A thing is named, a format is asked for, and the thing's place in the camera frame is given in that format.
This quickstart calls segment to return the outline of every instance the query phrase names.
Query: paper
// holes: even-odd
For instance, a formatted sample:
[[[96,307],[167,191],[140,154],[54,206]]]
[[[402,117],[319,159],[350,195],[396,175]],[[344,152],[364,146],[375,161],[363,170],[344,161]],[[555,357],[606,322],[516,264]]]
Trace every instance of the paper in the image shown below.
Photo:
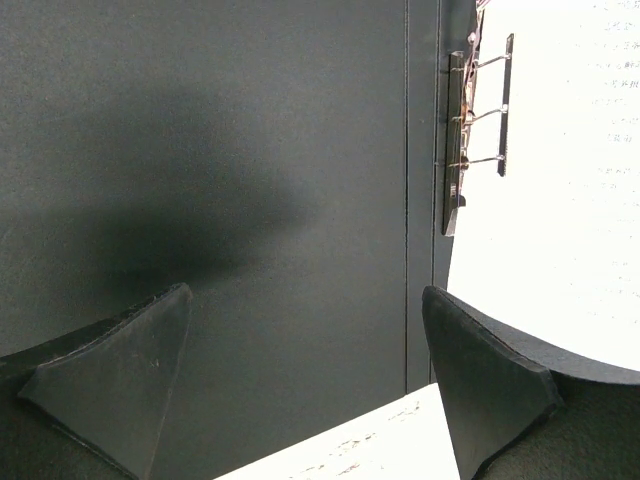
[[[504,323],[640,370],[640,0],[493,0],[480,61],[515,33],[507,177],[467,172],[449,291]],[[480,70],[475,112],[500,104]],[[496,154],[499,119],[470,159]]]

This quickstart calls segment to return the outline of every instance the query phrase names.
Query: metal bracket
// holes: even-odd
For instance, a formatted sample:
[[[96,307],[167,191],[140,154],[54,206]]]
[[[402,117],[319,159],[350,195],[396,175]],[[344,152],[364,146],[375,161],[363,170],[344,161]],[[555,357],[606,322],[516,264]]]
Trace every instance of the metal bracket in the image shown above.
[[[507,134],[509,128],[509,97],[511,92],[511,70],[513,58],[514,35],[507,37],[507,44],[504,55],[492,58],[484,63],[478,62],[479,55],[479,35],[482,31],[482,19],[479,22],[478,33],[473,37],[474,49],[471,58],[465,61],[463,52],[453,52],[449,56],[449,94],[446,134],[446,161],[445,161],[445,198],[444,198],[444,222],[442,234],[452,237],[455,234],[458,209],[466,206],[467,202],[462,195],[462,181],[464,172],[470,165],[490,161],[498,162],[498,174],[504,177],[507,172]],[[475,97],[475,82],[477,72],[492,63],[504,60],[504,83],[502,90],[502,106],[490,110],[482,115],[473,113],[473,100]],[[495,157],[483,158],[480,160],[469,160],[467,149],[471,126],[477,121],[491,115],[500,114],[500,139],[498,154]]]

